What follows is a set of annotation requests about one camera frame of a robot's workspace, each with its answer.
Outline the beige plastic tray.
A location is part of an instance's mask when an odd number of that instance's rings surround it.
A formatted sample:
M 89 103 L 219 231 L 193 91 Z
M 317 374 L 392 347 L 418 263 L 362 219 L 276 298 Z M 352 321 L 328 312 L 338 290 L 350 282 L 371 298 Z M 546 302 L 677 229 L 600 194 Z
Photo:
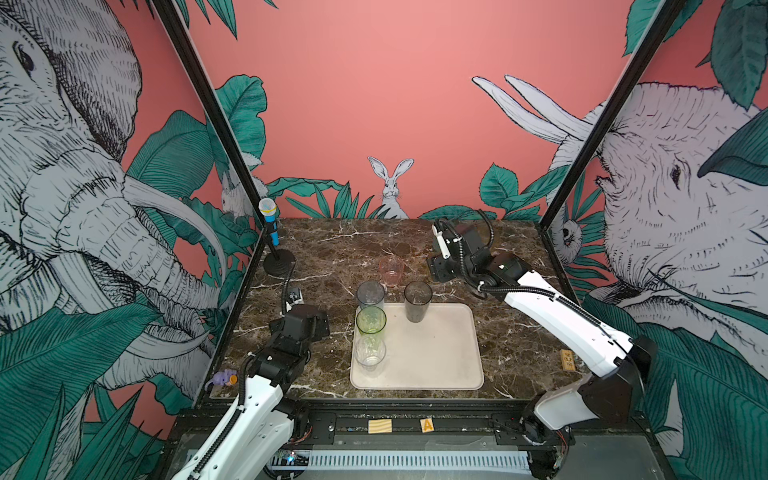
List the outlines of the beige plastic tray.
M 386 303 L 382 332 L 387 354 L 368 371 L 356 364 L 350 381 L 363 390 L 477 390 L 484 383 L 472 310 L 461 303 L 433 303 L 420 323 L 406 317 L 403 303 Z

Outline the clear faceted glass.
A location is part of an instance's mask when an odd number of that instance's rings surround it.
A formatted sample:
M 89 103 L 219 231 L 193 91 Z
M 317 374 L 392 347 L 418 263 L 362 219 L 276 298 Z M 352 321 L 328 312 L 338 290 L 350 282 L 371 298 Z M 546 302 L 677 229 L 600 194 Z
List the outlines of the clear faceted glass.
M 374 371 L 383 362 L 387 354 L 385 341 L 377 335 L 362 335 L 354 347 L 354 359 L 361 368 Z

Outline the dark grey tall glass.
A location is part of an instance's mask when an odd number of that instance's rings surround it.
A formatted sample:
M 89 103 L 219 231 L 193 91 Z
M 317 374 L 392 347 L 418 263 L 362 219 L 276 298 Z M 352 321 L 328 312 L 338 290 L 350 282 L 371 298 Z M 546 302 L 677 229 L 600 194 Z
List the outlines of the dark grey tall glass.
M 412 323 L 420 323 L 429 308 L 433 291 L 424 281 L 410 282 L 404 289 L 406 317 Z

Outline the light green tall glass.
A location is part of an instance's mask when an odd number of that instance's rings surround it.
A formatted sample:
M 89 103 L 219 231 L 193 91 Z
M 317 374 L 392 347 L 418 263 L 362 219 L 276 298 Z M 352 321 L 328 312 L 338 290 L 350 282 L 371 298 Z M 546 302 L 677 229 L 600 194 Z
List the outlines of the light green tall glass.
M 362 308 L 356 316 L 357 340 L 359 347 L 377 348 L 383 341 L 382 332 L 387 324 L 386 313 L 376 305 Z

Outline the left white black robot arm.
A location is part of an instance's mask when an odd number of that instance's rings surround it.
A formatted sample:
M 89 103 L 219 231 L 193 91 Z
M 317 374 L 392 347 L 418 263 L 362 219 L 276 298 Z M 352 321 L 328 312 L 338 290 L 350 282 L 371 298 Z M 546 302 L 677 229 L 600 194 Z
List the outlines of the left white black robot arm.
M 307 435 L 308 407 L 286 392 L 303 373 L 312 344 L 329 336 L 328 314 L 298 304 L 270 331 L 243 362 L 237 397 L 176 479 L 254 479 L 280 447 Z

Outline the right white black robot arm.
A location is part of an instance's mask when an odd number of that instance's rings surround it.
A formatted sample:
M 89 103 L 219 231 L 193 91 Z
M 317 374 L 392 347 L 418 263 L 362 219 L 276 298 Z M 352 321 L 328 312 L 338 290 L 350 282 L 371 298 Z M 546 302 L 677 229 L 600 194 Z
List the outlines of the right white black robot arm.
M 658 347 L 632 337 L 560 294 L 544 277 L 511 252 L 493 254 L 472 224 L 432 224 L 435 255 L 427 260 L 432 278 L 463 280 L 477 294 L 490 295 L 518 310 L 572 350 L 589 375 L 536 397 L 520 419 L 528 441 L 543 444 L 565 427 L 588 420 L 623 424 L 645 393 Z

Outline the blue tall plastic glass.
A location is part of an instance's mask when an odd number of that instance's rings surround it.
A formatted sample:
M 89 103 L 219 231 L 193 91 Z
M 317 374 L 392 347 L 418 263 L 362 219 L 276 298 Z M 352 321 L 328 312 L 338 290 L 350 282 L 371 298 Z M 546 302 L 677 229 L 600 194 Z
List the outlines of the blue tall plastic glass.
M 383 309 L 385 299 L 386 288 L 378 281 L 364 281 L 357 288 L 356 300 L 360 309 L 371 306 Z

